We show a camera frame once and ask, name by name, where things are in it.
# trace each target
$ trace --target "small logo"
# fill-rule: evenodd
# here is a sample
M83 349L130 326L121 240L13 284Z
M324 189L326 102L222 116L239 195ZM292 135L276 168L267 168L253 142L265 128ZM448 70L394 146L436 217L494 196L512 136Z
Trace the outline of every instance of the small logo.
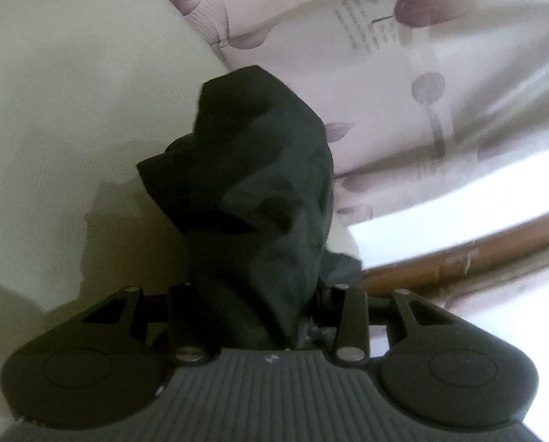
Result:
M276 354L270 354L266 356L264 360L269 364L276 364L280 360L280 357Z

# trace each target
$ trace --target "circular cap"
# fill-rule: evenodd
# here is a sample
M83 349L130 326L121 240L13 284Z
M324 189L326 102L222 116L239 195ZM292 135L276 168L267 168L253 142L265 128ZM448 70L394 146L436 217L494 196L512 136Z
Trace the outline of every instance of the circular cap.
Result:
M388 397L428 422L463 429L523 416L538 386L532 361L479 329L420 326L380 364Z
M205 357L205 351L200 347L185 346L179 347L174 356L181 362L198 362Z
M365 358L365 351L358 347L340 347L335 351L336 357L345 362L358 362Z
M84 429L144 408L167 371L152 349L111 326L62 325L16 351L4 365L1 386L24 418Z
M91 349L70 349L50 357L43 365L43 373L51 383L78 389L102 382L111 368L107 354Z
M497 376L493 360L475 351L444 351L430 359L430 372L452 387L481 387Z

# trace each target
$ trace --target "metal screw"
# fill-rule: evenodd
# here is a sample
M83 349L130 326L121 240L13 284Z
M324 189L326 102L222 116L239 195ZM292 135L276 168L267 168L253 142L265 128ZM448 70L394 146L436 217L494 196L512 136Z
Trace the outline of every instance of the metal screw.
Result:
M198 362L205 357L205 351L200 347L187 345L185 347L179 347L174 356L181 362Z
M340 347L335 356L344 362L358 362L365 358L365 351L358 347Z

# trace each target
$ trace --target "black cloth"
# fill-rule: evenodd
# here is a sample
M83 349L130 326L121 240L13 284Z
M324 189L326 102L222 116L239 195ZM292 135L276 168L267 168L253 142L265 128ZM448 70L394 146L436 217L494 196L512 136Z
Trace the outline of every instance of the black cloth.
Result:
M205 83L193 134L138 170L190 240L190 304L221 346L296 347L322 255L324 279L358 283L357 261L325 251L333 166L323 123L261 68Z

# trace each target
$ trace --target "ribbed rubber surface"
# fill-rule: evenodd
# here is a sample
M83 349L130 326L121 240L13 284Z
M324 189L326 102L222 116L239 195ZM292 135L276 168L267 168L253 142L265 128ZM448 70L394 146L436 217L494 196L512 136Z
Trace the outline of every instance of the ribbed rubber surface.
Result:
M117 424L60 431L20 422L2 442L539 442L515 425L456 434L413 421L369 376L319 351L223 351L180 369L147 408Z

